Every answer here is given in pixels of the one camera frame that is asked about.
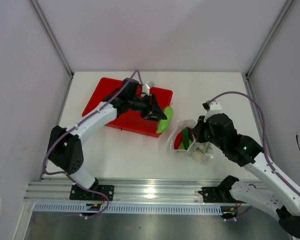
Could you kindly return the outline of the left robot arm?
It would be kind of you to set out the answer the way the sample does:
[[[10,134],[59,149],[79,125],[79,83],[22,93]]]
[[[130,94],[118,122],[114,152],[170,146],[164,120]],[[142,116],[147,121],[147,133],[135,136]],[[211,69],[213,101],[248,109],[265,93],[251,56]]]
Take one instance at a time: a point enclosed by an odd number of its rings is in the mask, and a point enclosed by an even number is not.
[[[50,133],[44,161],[51,161],[61,168],[61,173],[81,188],[87,200],[98,196],[98,180],[84,165],[83,145],[99,129],[128,111],[137,112],[146,121],[161,123],[169,120],[168,114],[159,106],[155,94],[138,93],[140,83],[132,78],[123,80],[88,115],[68,126],[55,126]]]

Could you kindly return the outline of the light green gourd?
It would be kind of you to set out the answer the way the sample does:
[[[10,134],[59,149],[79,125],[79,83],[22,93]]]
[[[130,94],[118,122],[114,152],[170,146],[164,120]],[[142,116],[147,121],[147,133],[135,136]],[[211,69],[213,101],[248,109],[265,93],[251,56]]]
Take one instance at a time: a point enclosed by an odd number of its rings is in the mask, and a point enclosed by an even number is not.
[[[166,119],[160,119],[158,121],[157,130],[156,130],[157,134],[161,134],[161,133],[165,132],[168,129],[168,127],[171,123],[171,120],[173,118],[174,111],[173,111],[173,108],[171,106],[167,106],[167,107],[164,108],[163,113],[165,114]]]

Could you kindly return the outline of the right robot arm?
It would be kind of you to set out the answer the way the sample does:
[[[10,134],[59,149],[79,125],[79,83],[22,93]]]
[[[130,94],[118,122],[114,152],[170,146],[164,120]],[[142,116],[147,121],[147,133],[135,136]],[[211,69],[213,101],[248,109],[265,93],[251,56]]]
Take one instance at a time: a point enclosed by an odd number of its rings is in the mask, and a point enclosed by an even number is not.
[[[250,136],[239,134],[224,113],[208,119],[201,115],[193,132],[197,142],[211,143],[227,159],[252,173],[268,188],[254,188],[229,175],[217,187],[219,198],[258,208],[276,219],[288,234],[300,239],[300,187],[267,159],[265,149]]]

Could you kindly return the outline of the clear zip top bag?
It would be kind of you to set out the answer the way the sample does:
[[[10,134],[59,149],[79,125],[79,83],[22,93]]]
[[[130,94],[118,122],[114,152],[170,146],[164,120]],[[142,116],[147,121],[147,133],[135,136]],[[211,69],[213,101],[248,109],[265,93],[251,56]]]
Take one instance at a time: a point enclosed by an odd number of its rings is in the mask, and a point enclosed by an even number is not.
[[[178,121],[176,128],[168,137],[166,152],[180,161],[187,160],[206,165],[214,158],[214,152],[209,142],[197,142],[194,131],[196,124],[192,119]]]

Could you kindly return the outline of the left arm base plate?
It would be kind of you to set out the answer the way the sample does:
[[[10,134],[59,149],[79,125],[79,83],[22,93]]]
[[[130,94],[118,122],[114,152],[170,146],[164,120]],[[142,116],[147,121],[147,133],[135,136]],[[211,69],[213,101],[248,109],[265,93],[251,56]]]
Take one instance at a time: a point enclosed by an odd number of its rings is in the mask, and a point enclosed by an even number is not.
[[[93,191],[104,194],[109,201],[113,200],[115,186],[109,184],[99,184]],[[69,199],[73,201],[106,201],[107,199],[100,194],[93,193],[87,190],[83,190],[77,185],[71,187]]]

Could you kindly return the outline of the small dark green cucumber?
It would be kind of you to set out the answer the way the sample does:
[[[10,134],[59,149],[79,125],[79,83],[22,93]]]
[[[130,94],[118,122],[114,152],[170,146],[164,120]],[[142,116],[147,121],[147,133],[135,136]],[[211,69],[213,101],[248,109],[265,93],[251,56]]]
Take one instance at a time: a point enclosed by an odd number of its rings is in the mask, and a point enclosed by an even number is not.
[[[182,131],[182,144],[185,150],[188,150],[190,145],[192,144],[192,135],[191,130],[188,127],[185,127]]]

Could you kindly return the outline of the red chili pepper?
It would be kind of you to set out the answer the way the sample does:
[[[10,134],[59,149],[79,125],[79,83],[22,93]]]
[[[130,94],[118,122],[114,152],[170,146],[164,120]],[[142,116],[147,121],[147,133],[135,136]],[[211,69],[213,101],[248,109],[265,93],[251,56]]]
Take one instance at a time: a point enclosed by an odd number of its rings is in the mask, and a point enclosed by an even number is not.
[[[173,148],[175,150],[178,150],[179,149],[179,146],[181,145],[181,143],[183,142],[183,134],[182,132],[180,131],[176,137],[175,137],[175,140],[174,140],[174,143],[173,143]]]

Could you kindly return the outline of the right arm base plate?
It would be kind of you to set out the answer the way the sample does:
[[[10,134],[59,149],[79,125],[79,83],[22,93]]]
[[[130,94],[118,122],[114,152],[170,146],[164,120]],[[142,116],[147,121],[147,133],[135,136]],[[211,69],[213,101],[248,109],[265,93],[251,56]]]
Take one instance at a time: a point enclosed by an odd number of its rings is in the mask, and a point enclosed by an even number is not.
[[[199,191],[204,203],[236,203],[228,187],[204,186]]]

